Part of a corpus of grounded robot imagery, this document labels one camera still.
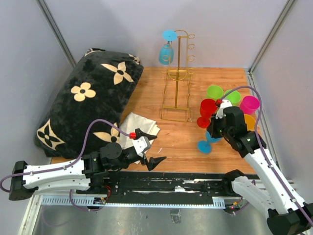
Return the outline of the blue wine glass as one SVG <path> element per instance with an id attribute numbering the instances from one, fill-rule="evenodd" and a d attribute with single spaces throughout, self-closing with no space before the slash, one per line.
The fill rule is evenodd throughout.
<path id="1" fill-rule="evenodd" d="M 211 137 L 211 134 L 208 131 L 205 133 L 205 138 L 206 140 L 199 141 L 197 145 L 198 150 L 204 154 L 209 154 L 212 151 L 211 144 L 219 142 L 222 139 Z"/>
<path id="2" fill-rule="evenodd" d="M 174 49 L 172 42 L 177 39 L 177 34 L 173 30 L 166 30 L 162 33 L 162 38 L 166 41 L 166 44 L 162 46 L 159 52 L 159 62 L 163 65 L 169 65 L 174 58 Z"/>

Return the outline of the red wine glass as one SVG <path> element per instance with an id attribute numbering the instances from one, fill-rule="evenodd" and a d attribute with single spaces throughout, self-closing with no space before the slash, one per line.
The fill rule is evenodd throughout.
<path id="1" fill-rule="evenodd" d="M 200 104 L 200 117 L 197 119 L 197 125 L 200 128 L 207 128 L 211 123 L 212 115 L 217 111 L 216 101 L 213 99 L 204 99 Z"/>

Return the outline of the yellow wine glass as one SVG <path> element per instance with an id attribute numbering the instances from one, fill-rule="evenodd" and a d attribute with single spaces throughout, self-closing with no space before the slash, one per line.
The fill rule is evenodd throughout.
<path id="1" fill-rule="evenodd" d="M 245 118 L 247 130 L 253 131 L 255 129 L 255 123 L 256 123 L 256 120 L 254 119 L 254 117 L 248 114 L 244 114 L 244 118 Z"/>

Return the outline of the green wine glass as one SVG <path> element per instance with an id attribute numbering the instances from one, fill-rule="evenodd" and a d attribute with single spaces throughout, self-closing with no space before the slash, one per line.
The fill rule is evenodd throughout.
<path id="1" fill-rule="evenodd" d="M 229 100 L 233 106 L 238 106 L 242 100 L 242 96 L 238 91 L 230 92 L 231 90 L 226 90 L 224 95 L 230 93 L 225 96 L 223 99 Z"/>
<path id="2" fill-rule="evenodd" d="M 206 98 L 217 100 L 220 99 L 224 95 L 224 91 L 220 86 L 211 85 L 207 88 Z"/>

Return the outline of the magenta wine glass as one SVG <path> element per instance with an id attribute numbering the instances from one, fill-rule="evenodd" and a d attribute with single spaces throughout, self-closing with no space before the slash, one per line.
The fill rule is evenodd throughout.
<path id="1" fill-rule="evenodd" d="M 248 115 L 253 114 L 259 107 L 259 99 L 251 95 L 245 96 L 239 106 L 243 113 Z"/>

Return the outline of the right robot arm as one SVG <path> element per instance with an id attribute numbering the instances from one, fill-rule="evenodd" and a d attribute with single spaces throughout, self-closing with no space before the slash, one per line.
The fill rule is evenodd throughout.
<path id="1" fill-rule="evenodd" d="M 290 185 L 272 159 L 266 143 L 246 127 L 239 107 L 220 106 L 207 128 L 213 138 L 224 138 L 249 163 L 265 186 L 264 193 L 239 170 L 226 173 L 222 191 L 245 198 L 266 219 L 274 235 L 298 235 L 313 227 L 313 205 Z"/>

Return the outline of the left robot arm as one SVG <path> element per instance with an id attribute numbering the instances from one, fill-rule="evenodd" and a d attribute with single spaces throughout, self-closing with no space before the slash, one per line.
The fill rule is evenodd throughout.
<path id="1" fill-rule="evenodd" d="M 111 172 L 127 169 L 135 162 L 140 162 L 151 171 L 166 159 L 146 157 L 145 153 L 151 147 L 150 141 L 156 136 L 140 129 L 130 136 L 133 145 L 127 149 L 117 142 L 111 142 L 96 152 L 59 164 L 28 165 L 25 161 L 16 162 L 10 176 L 9 200 L 25 200 L 47 192 L 111 193 Z"/>

